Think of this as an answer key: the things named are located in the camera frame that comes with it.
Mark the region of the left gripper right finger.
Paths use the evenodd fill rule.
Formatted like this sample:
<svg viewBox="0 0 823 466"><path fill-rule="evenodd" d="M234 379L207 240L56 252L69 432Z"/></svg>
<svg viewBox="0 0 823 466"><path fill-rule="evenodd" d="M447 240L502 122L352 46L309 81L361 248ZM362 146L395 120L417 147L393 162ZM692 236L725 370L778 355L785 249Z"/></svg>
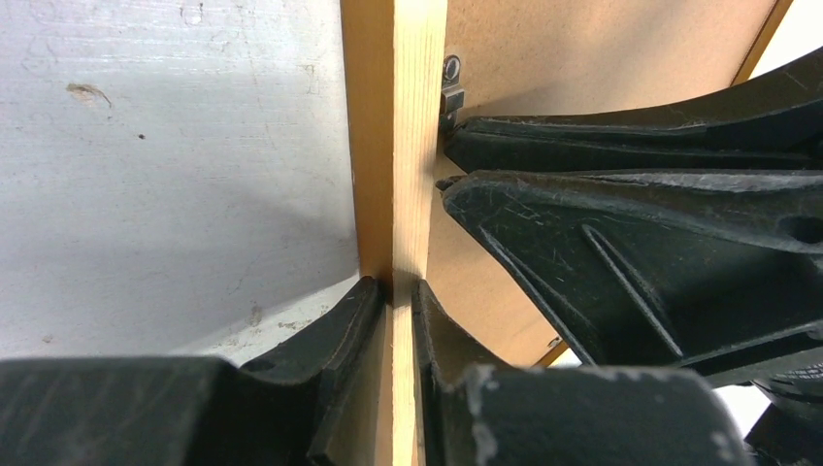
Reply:
<svg viewBox="0 0 823 466"><path fill-rule="evenodd" d="M689 370L518 368L411 296L429 465L749 465L708 383Z"/></svg>

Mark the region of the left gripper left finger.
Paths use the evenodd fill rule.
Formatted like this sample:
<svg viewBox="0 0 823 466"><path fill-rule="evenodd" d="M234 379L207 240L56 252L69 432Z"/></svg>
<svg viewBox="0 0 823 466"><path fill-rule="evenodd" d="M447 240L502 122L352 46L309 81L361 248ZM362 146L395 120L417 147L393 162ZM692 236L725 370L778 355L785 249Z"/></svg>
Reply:
<svg viewBox="0 0 823 466"><path fill-rule="evenodd" d="M324 316L236 366L213 356L1 365L5 465L371 465L385 301L360 279Z"/></svg>

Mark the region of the brown backing board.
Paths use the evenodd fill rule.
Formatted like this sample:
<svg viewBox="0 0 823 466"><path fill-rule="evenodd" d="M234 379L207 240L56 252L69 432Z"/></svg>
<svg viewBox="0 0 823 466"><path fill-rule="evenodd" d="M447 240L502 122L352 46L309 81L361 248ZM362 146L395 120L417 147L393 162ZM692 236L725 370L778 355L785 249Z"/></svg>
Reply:
<svg viewBox="0 0 823 466"><path fill-rule="evenodd" d="M745 81L786 1L452 1L445 51L471 116L575 115L668 104ZM448 314L513 365L562 351L506 271L431 208L428 281Z"/></svg>

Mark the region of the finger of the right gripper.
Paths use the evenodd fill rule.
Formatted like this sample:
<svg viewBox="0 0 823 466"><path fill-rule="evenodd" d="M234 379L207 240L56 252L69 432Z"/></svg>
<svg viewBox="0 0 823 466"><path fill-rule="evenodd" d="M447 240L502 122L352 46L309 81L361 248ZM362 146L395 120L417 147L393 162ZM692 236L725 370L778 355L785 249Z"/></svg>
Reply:
<svg viewBox="0 0 823 466"><path fill-rule="evenodd" d="M438 188L586 364L722 386L822 359L818 171L476 171Z"/></svg>
<svg viewBox="0 0 823 466"><path fill-rule="evenodd" d="M672 104L572 116L472 116L444 154L477 170L819 170L822 51Z"/></svg>

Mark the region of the wooden picture frame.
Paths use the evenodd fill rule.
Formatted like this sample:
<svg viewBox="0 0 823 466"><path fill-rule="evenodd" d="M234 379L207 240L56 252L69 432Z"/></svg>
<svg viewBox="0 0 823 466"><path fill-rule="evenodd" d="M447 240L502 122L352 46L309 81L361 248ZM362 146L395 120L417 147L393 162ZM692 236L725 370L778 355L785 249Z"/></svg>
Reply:
<svg viewBox="0 0 823 466"><path fill-rule="evenodd" d="M379 277L393 312L392 452L395 463L405 464L412 460L412 442L423 441L412 293L419 282L426 282L432 195L439 181L473 172L464 172L445 156L446 139L439 137L446 2L345 1L341 9L361 269ZM821 169L541 173L641 170L818 171L822 175ZM723 404L751 455L745 437L771 404L752 382L768 378L717 386L689 368L614 367L696 373Z"/></svg>

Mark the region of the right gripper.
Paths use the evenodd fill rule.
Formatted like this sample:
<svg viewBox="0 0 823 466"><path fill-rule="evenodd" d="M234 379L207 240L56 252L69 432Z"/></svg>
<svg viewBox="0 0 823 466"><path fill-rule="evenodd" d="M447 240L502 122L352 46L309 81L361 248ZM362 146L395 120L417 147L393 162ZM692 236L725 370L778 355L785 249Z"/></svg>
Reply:
<svg viewBox="0 0 823 466"><path fill-rule="evenodd" d="M745 437L758 465L822 464L822 365L752 382L771 402Z"/></svg>

